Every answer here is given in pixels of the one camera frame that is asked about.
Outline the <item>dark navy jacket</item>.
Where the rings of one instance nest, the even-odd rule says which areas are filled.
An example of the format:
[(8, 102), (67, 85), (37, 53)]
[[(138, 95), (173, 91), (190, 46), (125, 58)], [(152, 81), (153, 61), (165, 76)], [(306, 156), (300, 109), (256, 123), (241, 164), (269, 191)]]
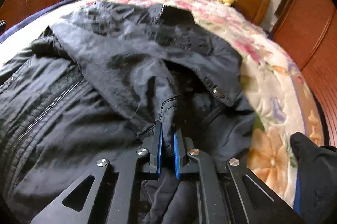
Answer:
[(173, 134), (220, 164), (246, 154), (255, 111), (240, 54), (189, 11), (95, 3), (63, 16), (1, 68), (1, 196), (29, 223), (100, 158), (118, 161), (162, 125), (167, 162), (140, 192), (139, 223), (196, 223), (174, 177)]

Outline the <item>floral bed blanket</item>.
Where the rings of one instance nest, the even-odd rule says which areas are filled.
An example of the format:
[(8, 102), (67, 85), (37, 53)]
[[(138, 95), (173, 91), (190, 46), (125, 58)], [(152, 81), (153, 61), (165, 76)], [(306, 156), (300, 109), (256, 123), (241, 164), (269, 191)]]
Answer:
[(323, 127), (314, 96), (300, 69), (262, 28), (232, 7), (215, 0), (80, 0), (148, 6), (159, 3), (185, 9), (203, 28), (215, 33), (242, 56), (243, 92), (258, 115), (248, 167), (289, 205), (295, 201), (298, 163), (290, 137), (303, 133), (318, 146)]

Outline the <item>wooden louvered wardrobe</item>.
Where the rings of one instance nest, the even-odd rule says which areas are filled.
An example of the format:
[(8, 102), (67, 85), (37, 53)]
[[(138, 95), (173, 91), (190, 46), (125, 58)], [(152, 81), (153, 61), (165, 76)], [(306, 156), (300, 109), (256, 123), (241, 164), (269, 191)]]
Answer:
[(324, 114), (336, 145), (336, 7), (332, 0), (282, 0), (272, 35), (295, 61)]

